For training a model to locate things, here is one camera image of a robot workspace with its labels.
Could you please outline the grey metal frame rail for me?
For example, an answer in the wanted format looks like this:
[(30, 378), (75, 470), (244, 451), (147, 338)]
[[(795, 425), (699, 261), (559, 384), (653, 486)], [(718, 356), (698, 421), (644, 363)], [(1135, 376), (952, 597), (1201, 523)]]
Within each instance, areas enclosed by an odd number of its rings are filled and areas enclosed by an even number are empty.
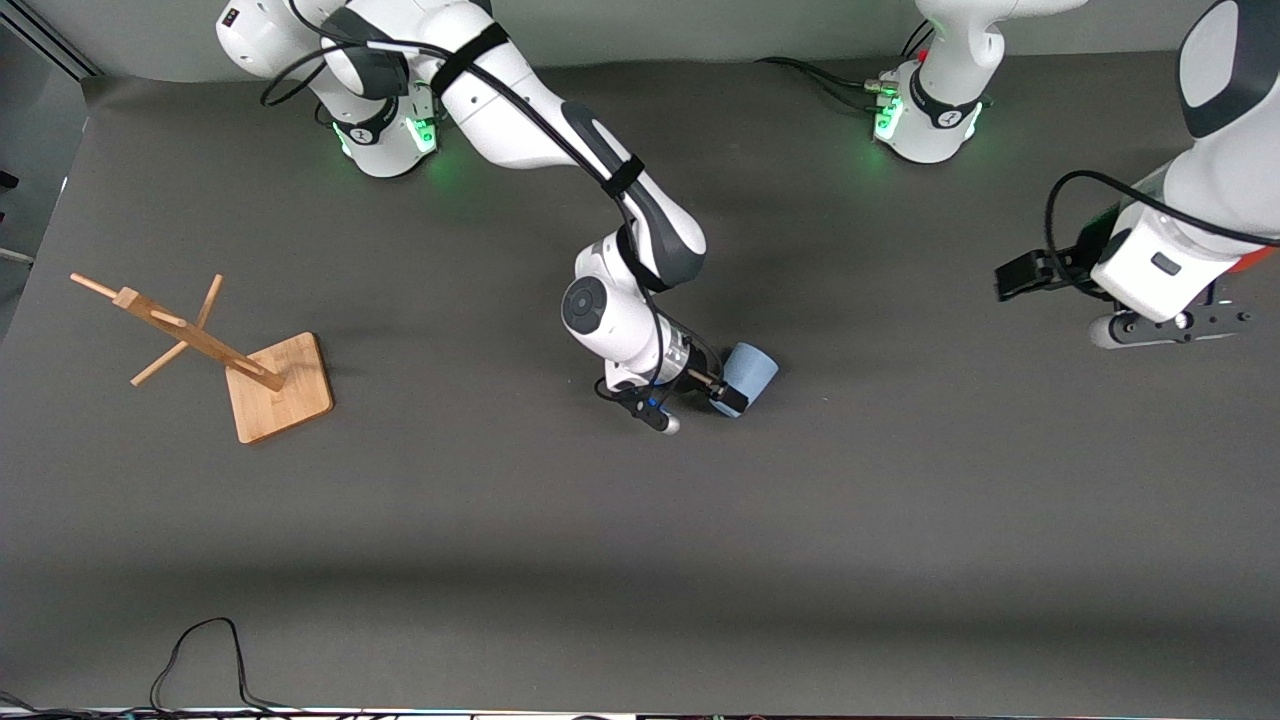
[(0, 0), (0, 26), (76, 82), (105, 76), (96, 63), (26, 0)]

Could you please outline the wooden cup rack stand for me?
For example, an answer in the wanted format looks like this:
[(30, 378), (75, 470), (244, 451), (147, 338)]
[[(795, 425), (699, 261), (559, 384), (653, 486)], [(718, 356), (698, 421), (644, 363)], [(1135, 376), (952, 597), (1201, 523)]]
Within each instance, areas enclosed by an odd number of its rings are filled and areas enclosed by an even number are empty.
[(207, 323), (224, 282), (221, 274), (212, 278), (193, 320), (131, 287), (113, 290), (81, 273), (69, 274), (69, 279), (175, 341), (131, 378), (133, 387), (141, 387), (187, 351), (202, 354), (223, 366), (236, 434), (242, 445), (278, 436), (335, 406), (320, 342), (314, 333), (300, 333), (253, 354), (243, 354), (209, 332)]

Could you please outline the light blue plastic cup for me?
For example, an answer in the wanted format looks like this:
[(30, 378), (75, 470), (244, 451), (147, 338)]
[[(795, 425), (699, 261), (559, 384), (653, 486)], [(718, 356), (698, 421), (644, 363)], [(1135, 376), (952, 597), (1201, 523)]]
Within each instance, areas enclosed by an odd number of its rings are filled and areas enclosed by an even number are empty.
[(753, 345), (737, 343), (722, 370), (723, 388), (736, 388), (749, 397), (749, 407), (755, 404), (776, 378), (778, 363)]

